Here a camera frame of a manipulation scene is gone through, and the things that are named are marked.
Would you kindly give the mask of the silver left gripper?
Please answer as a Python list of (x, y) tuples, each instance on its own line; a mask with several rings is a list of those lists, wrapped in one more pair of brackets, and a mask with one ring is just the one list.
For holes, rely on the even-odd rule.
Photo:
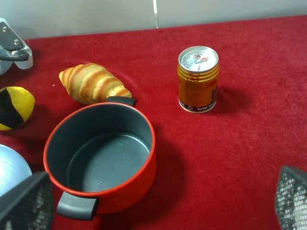
[[(0, 19), (0, 74), (6, 73), (15, 64), (19, 69), (33, 66), (33, 53), (26, 42), (9, 26), (7, 20)], [(0, 92), (0, 128), (15, 129), (25, 119), (15, 108), (13, 99), (21, 98), (20, 90), (2, 90)]]

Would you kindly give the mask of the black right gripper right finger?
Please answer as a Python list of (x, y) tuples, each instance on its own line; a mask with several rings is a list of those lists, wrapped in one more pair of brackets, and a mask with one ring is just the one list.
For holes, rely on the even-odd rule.
[(292, 166), (280, 170), (275, 195), (275, 213), (281, 229), (307, 228), (307, 173)]

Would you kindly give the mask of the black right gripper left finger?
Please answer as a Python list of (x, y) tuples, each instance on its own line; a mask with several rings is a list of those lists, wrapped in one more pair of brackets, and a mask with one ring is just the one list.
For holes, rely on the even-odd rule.
[(2, 230), (50, 230), (54, 196), (47, 172), (35, 172), (0, 197)]

